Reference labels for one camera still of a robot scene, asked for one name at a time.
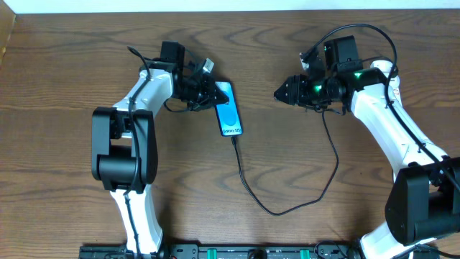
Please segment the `blue Galaxy smartphone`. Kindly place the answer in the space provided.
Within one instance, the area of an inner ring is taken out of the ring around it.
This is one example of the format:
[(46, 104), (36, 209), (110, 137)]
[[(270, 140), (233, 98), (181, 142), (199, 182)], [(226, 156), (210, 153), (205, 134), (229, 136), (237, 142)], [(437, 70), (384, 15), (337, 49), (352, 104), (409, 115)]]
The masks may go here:
[(227, 104), (216, 105), (216, 115), (220, 132), (223, 137), (233, 137), (243, 134), (242, 124), (239, 118), (236, 101), (232, 85), (229, 82), (217, 82), (217, 86), (222, 90), (229, 101)]

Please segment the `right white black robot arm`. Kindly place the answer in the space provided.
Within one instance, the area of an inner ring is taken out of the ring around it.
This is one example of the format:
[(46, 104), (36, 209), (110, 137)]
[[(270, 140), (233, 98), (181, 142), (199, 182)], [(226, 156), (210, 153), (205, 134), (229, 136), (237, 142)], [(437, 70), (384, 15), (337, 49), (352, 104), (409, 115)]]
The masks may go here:
[(303, 73), (291, 76), (274, 97), (289, 105), (327, 112), (340, 102), (371, 132), (386, 155), (393, 185), (385, 221), (363, 236), (350, 258), (439, 258), (431, 242), (459, 231), (459, 159), (431, 142), (403, 109), (400, 80), (391, 62), (364, 68), (353, 36), (329, 40), (324, 57), (300, 57)]

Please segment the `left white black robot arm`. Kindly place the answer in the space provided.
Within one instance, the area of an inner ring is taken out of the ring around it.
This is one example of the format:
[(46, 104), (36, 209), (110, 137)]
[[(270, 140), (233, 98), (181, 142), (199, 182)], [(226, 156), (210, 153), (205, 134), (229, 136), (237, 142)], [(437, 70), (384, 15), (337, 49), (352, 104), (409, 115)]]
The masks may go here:
[(228, 104), (229, 97), (217, 86), (213, 62), (186, 63), (187, 50), (177, 41), (162, 42), (157, 58), (128, 49), (142, 61), (139, 78), (121, 101), (93, 111), (91, 172), (119, 208), (126, 255), (168, 258), (152, 197), (158, 168), (155, 117), (169, 99), (179, 99), (187, 111), (198, 112)]

